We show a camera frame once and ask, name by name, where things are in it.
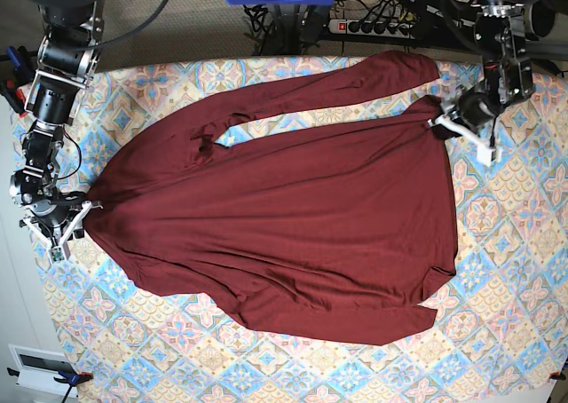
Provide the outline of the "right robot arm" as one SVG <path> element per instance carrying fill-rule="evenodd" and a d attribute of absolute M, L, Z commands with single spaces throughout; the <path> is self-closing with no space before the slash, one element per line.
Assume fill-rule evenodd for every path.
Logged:
<path fill-rule="evenodd" d="M 57 154 L 77 107 L 76 96 L 85 91 L 99 62 L 103 42 L 104 0 L 30 0 L 38 5 L 44 38 L 37 53 L 37 69 L 24 104 L 34 117 L 24 135 L 25 164 L 11 177 L 10 194 L 28 209 L 20 221 L 57 260 L 66 257 L 67 242 L 83 237 L 82 221 L 95 208 L 85 193 L 62 193 Z"/>

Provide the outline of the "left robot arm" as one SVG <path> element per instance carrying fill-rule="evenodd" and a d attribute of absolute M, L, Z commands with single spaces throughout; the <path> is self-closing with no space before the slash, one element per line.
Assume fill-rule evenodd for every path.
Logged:
<path fill-rule="evenodd" d="M 442 115 L 430 128 L 442 140 L 464 137 L 490 122 L 497 123 L 507 107 L 527 101 L 534 93 L 533 70 L 526 52 L 525 7 L 540 0 L 472 0 L 478 8 L 474 27 L 466 35 L 448 10 L 460 10 L 457 0 L 440 0 L 447 27 L 467 48 L 481 56 L 483 79 L 468 90 L 459 90 L 442 101 Z"/>

